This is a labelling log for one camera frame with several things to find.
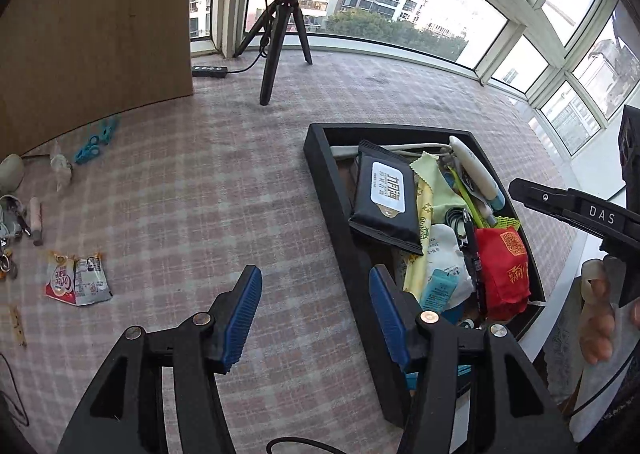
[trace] black wet wipes package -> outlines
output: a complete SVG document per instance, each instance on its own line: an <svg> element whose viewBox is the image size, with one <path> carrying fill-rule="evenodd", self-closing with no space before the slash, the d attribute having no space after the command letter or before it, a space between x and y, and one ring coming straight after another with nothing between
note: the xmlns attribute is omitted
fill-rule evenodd
<svg viewBox="0 0 640 454"><path fill-rule="evenodd" d="M361 234L422 255L414 171L389 150L362 140L360 170L349 225Z"/></svg>

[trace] human hand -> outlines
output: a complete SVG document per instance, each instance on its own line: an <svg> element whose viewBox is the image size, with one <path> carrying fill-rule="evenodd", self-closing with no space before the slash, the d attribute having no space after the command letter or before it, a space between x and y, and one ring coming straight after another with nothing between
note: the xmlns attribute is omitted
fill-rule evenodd
<svg viewBox="0 0 640 454"><path fill-rule="evenodd" d="M591 365L609 360L613 354L611 336L615 329L614 312L609 302L610 283L600 260L582 266L582 296L584 307L580 316L578 335L582 356ZM640 299L630 312L632 323L640 329Z"/></svg>

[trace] white label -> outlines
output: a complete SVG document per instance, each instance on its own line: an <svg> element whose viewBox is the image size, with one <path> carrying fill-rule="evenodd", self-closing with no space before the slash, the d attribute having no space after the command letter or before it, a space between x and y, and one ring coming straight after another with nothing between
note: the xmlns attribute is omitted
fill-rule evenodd
<svg viewBox="0 0 640 454"><path fill-rule="evenodd" d="M404 179L398 169L375 161L371 171L371 201L404 212Z"/></svg>

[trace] tripod leg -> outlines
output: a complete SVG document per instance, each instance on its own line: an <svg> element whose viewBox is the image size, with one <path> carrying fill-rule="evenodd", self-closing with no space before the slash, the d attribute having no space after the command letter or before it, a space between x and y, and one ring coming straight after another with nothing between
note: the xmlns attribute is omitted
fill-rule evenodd
<svg viewBox="0 0 640 454"><path fill-rule="evenodd" d="M309 39L306 37L305 19L302 17L302 10L300 10L300 7L297 5L293 8L293 20L296 22L296 29L298 30L298 37L300 38L300 46L302 46L302 53L305 54L306 63L313 64L311 61Z"/></svg>
<svg viewBox="0 0 640 454"><path fill-rule="evenodd" d="M285 4L279 4L276 8L276 20L271 30L271 43L269 44L267 62L264 65L264 75L262 75L262 87L260 88L261 106L269 105L269 101L271 100L273 81L276 78L282 43L287 33L287 24L289 23L289 17L291 17L292 11L293 7Z"/></svg>
<svg viewBox="0 0 640 454"><path fill-rule="evenodd" d="M236 52L234 53L234 57L241 56L242 52L246 50L249 44L251 44L251 41L254 39L256 35L258 35L260 30L266 27L267 19L271 17L271 15L273 15L273 12L276 9L277 5L278 5L278 1L277 0L273 1L269 5L269 7L260 14L260 17L258 17L258 20L255 21L254 25L251 27L251 30L249 30L249 32L244 36L244 39L242 39L240 46L238 46L238 48L236 49Z"/></svg>

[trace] yellow wrapper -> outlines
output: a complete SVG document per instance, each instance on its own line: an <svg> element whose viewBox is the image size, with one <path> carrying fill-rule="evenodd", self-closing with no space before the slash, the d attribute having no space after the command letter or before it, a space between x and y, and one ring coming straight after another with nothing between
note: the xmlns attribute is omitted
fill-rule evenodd
<svg viewBox="0 0 640 454"><path fill-rule="evenodd" d="M420 227L420 244L422 256L409 256L406 274L404 275L404 291L412 293L416 300L420 300L424 288L424 274L427 271L427 249L429 247L429 231L433 215L433 190L422 179L418 180L416 196L418 207L418 224Z"/></svg>

